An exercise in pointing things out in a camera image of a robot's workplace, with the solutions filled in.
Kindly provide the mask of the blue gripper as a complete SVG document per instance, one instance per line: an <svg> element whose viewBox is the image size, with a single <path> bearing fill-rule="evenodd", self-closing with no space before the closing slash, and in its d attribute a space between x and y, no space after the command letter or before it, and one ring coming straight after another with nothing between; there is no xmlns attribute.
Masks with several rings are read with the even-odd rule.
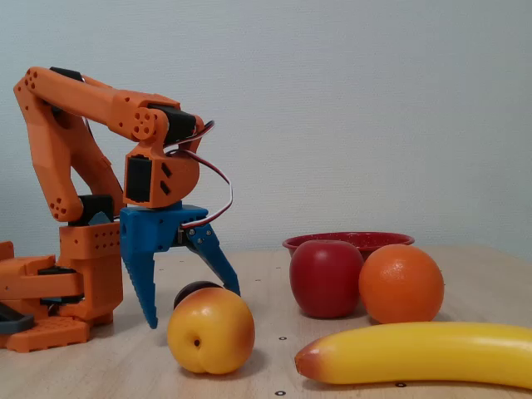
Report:
<svg viewBox="0 0 532 399"><path fill-rule="evenodd" d="M181 202L163 209L127 207L120 212L121 252L133 253L123 260L151 329L158 326L153 253L191 245L192 250L205 261L224 288L240 295L237 273L221 249L210 224L187 229L187 237L181 228L182 224L202 220L207 214L207 209Z"/></svg>

